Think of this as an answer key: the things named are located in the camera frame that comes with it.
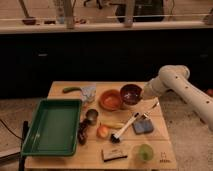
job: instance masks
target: brown bowl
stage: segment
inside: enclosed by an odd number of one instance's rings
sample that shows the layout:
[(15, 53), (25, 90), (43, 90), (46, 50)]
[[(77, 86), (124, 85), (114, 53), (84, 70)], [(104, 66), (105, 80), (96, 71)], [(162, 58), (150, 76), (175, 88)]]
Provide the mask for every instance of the brown bowl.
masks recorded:
[(109, 111), (119, 110), (122, 106), (120, 92), (115, 89), (103, 92), (99, 99), (99, 104), (102, 108)]
[(127, 105), (136, 105), (141, 100), (141, 91), (136, 84), (127, 84), (120, 90), (122, 101)]

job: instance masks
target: small bottle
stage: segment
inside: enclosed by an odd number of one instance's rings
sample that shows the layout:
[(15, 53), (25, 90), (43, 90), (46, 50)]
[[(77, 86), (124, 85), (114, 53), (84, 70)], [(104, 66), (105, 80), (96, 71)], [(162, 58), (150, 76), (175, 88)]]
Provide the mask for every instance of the small bottle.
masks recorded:
[(65, 20), (65, 12), (64, 12), (64, 5), (62, 0), (53, 0), (56, 10), (56, 20), (60, 24), (64, 24)]

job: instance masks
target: green tray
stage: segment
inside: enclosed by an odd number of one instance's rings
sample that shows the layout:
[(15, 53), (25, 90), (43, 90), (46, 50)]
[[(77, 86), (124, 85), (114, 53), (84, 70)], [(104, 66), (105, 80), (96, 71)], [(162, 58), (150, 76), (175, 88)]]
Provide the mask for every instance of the green tray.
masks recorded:
[(22, 156), (72, 156), (76, 150), (81, 100), (41, 100)]

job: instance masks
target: red bowl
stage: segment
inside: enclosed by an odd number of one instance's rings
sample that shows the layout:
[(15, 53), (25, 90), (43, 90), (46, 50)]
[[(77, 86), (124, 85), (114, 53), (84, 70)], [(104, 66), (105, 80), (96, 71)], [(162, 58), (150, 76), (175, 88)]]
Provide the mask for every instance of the red bowl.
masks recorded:
[(109, 111), (120, 109), (122, 103), (120, 92), (115, 89), (103, 92), (99, 99), (100, 106)]

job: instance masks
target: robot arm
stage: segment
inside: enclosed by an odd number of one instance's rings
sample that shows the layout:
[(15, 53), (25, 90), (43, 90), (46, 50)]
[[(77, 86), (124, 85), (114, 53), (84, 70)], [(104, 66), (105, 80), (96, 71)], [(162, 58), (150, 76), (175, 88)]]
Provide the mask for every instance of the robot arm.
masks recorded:
[(152, 99), (172, 89), (193, 107), (213, 131), (213, 98), (189, 83), (187, 80), (189, 75), (190, 72), (186, 66), (163, 66), (158, 76), (145, 85), (141, 96), (143, 100)]

